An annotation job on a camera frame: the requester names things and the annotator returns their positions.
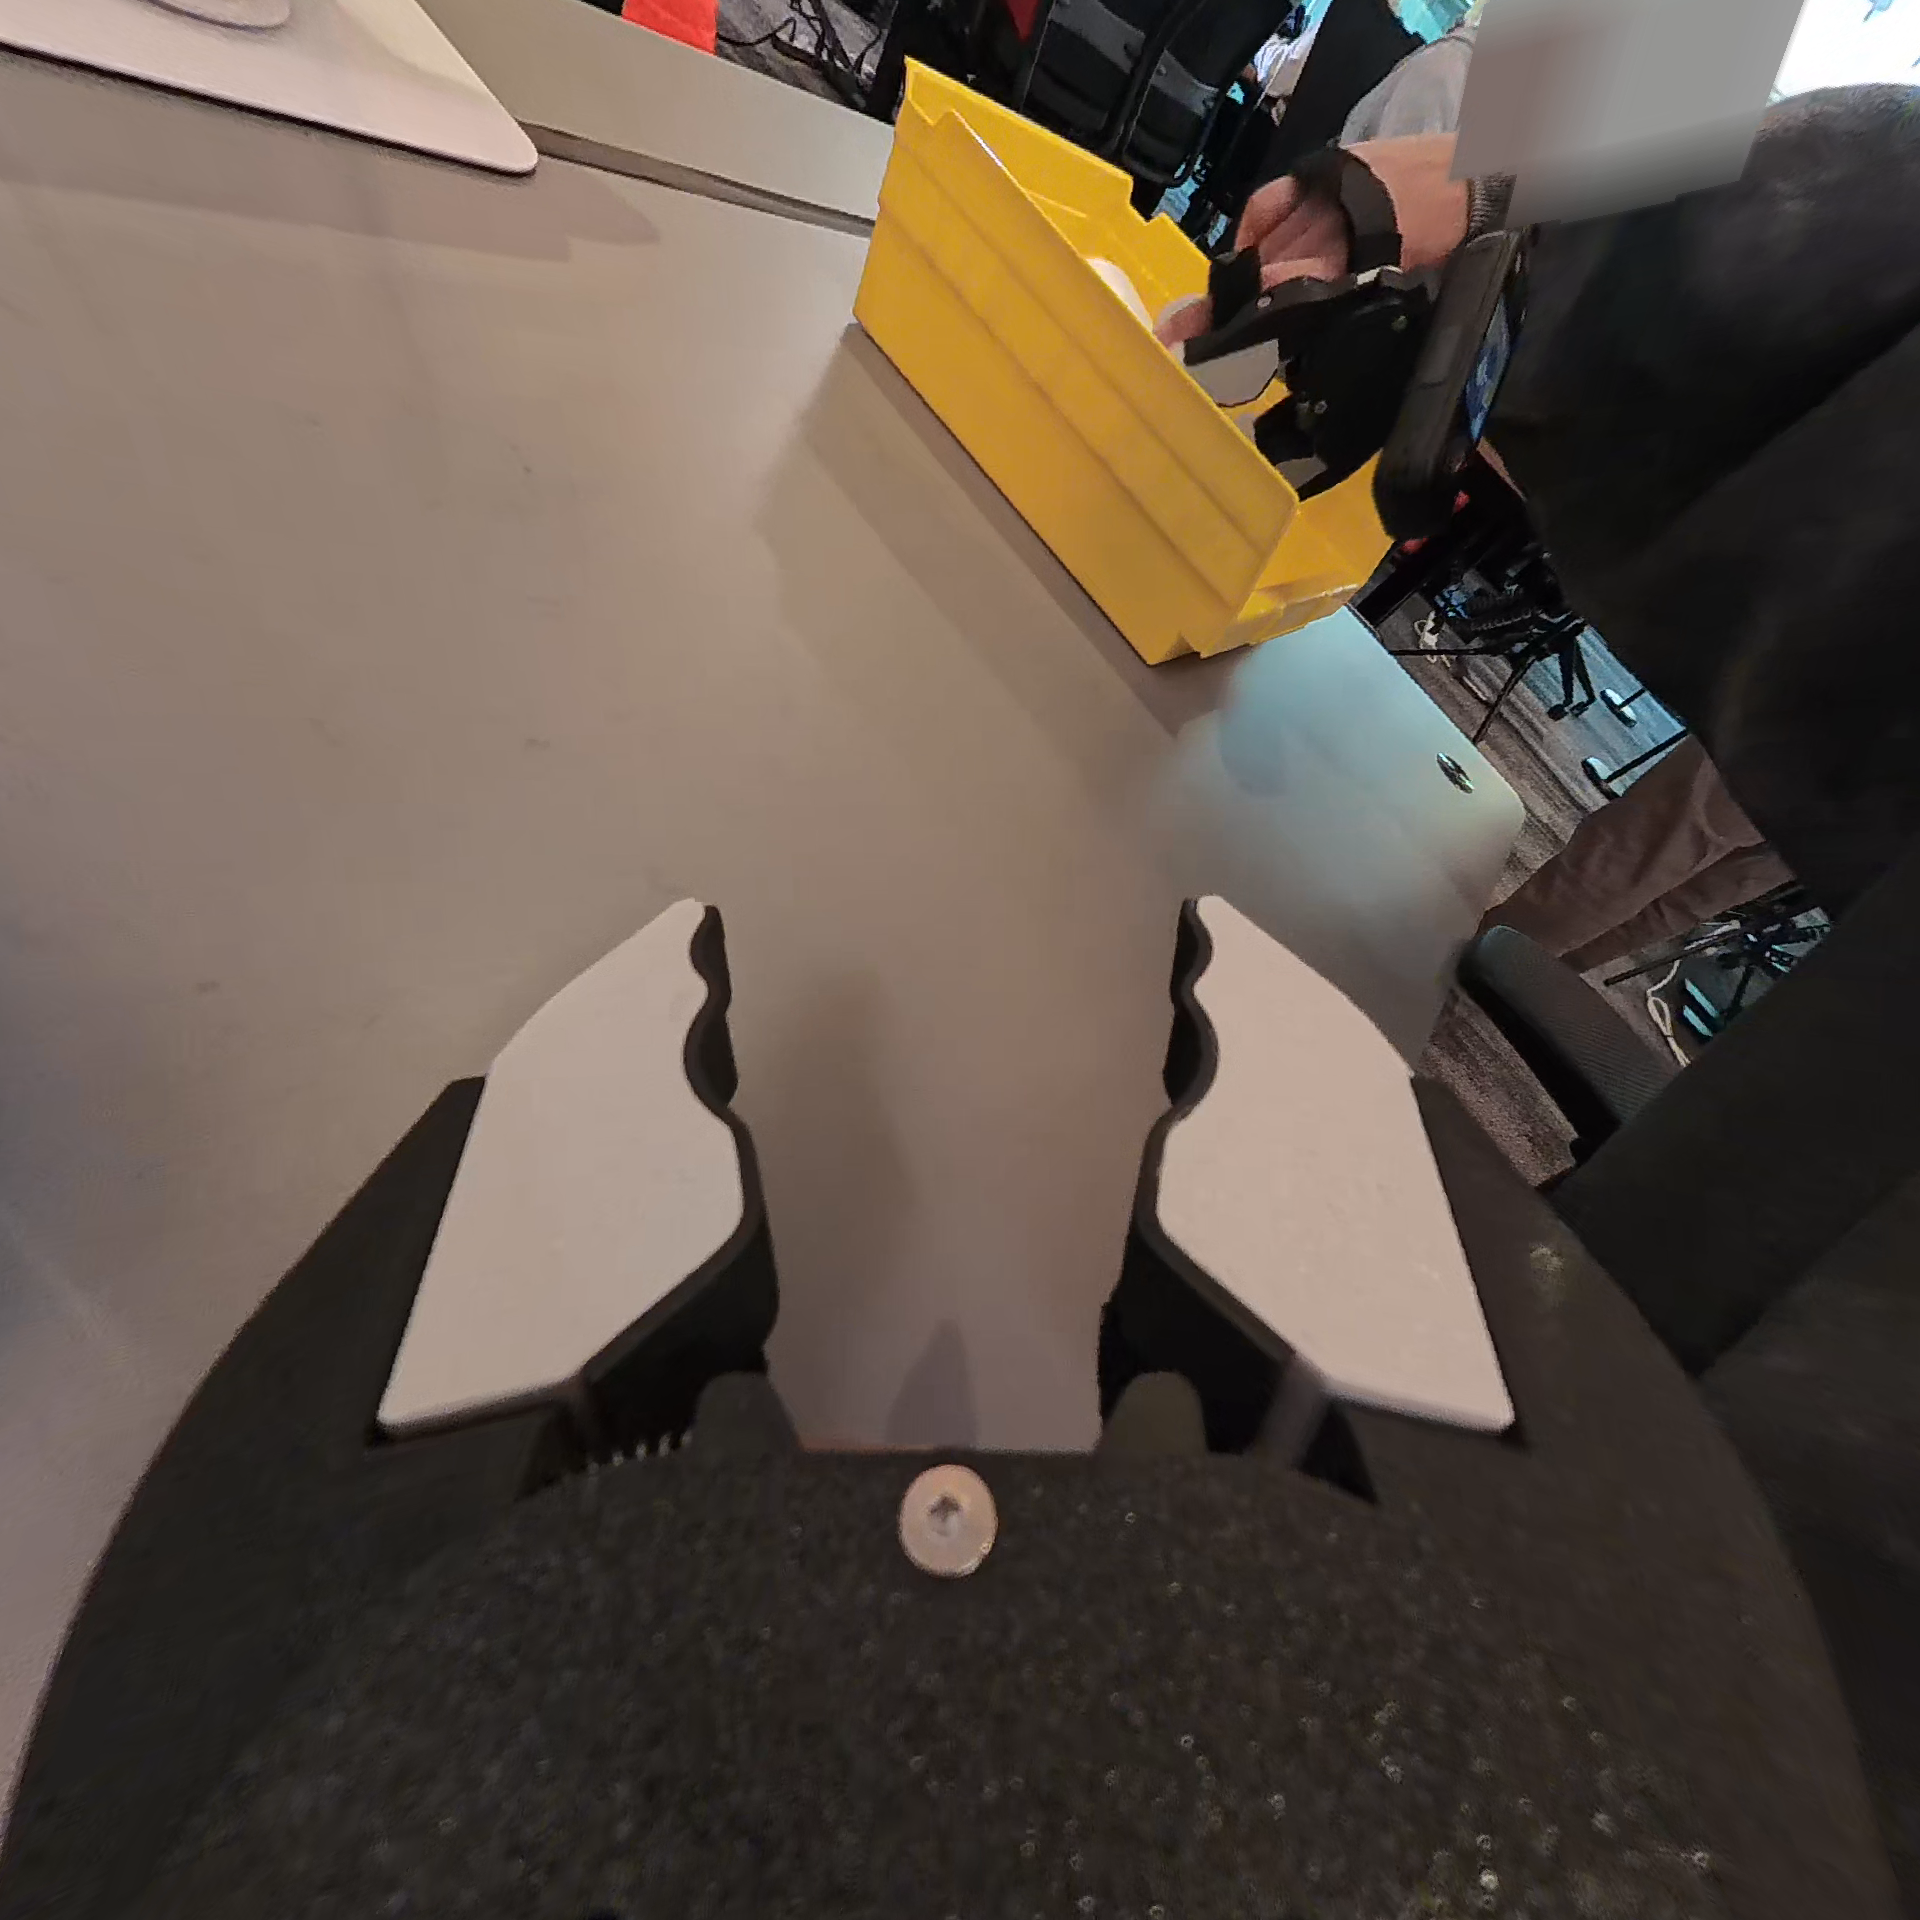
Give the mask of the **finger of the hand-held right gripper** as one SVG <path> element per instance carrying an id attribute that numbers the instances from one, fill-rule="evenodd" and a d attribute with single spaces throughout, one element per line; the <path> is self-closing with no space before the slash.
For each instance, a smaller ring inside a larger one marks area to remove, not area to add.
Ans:
<path id="1" fill-rule="evenodd" d="M 1375 457 L 1366 403 L 1286 395 L 1255 419 L 1255 445 L 1300 500 L 1324 495 Z"/>
<path id="2" fill-rule="evenodd" d="M 1207 327 L 1183 341 L 1183 365 L 1223 408 L 1249 404 L 1272 381 L 1313 380 L 1334 347 L 1412 316 L 1412 277 L 1397 268 L 1264 280 L 1252 249 L 1208 269 Z"/>

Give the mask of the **black mesh office chair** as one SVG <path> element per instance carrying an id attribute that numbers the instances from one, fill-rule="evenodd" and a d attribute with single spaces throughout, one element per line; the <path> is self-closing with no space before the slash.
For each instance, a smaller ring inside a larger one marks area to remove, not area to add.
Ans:
<path id="1" fill-rule="evenodd" d="M 1590 1160 L 1681 1070 L 1582 973 L 1520 929 L 1484 929 L 1461 952 L 1455 983 L 1573 1128 L 1575 1166 Z"/>

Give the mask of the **yellow storage bin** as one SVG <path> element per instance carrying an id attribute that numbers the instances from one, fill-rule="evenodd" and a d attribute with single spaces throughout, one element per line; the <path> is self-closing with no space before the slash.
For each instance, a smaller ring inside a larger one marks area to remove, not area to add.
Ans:
<path id="1" fill-rule="evenodd" d="M 1373 469 L 1300 500 L 1088 269 L 1147 313 L 1207 257 L 1126 173 L 904 69 L 854 323 L 1147 664 L 1214 659 L 1348 606 L 1387 552 Z"/>

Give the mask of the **white plastic bottle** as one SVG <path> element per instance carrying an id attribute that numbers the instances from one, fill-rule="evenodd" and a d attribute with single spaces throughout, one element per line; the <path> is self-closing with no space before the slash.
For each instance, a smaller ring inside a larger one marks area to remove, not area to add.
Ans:
<path id="1" fill-rule="evenodd" d="M 1177 297 L 1164 303 L 1157 316 L 1149 316 L 1134 277 L 1123 265 L 1103 256 L 1088 256 L 1088 269 L 1100 277 L 1123 307 L 1169 350 L 1183 347 L 1183 342 L 1201 333 L 1212 319 L 1208 295 Z"/>

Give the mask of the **white stand base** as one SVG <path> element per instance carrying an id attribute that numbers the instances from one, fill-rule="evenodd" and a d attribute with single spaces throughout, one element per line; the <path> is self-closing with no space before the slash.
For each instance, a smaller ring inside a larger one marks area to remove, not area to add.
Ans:
<path id="1" fill-rule="evenodd" d="M 4 1 L 12 53 L 496 175 L 536 145 L 414 1 Z"/>

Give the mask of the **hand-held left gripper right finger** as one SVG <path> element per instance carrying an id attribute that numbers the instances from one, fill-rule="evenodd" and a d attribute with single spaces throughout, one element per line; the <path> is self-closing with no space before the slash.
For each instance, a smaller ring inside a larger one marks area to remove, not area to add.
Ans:
<path id="1" fill-rule="evenodd" d="M 1223 895 L 1183 900 L 1164 1113 L 1097 1318 L 1103 1448 L 1361 1467 L 1361 1413 L 1517 1435 L 1412 1073 Z"/>

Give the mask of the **person's right hand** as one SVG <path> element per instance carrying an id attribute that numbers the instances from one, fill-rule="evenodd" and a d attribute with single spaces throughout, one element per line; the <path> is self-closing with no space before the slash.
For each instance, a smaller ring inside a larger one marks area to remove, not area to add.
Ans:
<path id="1" fill-rule="evenodd" d="M 1294 352 L 1414 293 L 1470 237 L 1454 150 L 1452 135 L 1400 135 L 1302 155 L 1248 196 L 1212 287 L 1166 308 L 1157 339 L 1191 360 L 1262 339 Z"/>

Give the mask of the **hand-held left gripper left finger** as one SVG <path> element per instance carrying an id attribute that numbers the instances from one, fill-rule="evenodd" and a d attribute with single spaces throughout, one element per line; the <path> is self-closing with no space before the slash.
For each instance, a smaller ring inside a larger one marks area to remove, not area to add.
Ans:
<path id="1" fill-rule="evenodd" d="M 540 1006 L 470 1113 L 376 1405 L 390 1438 L 557 1413 L 582 1451 L 757 1374 L 776 1259 L 735 1115 L 726 933 L 683 897 Z"/>

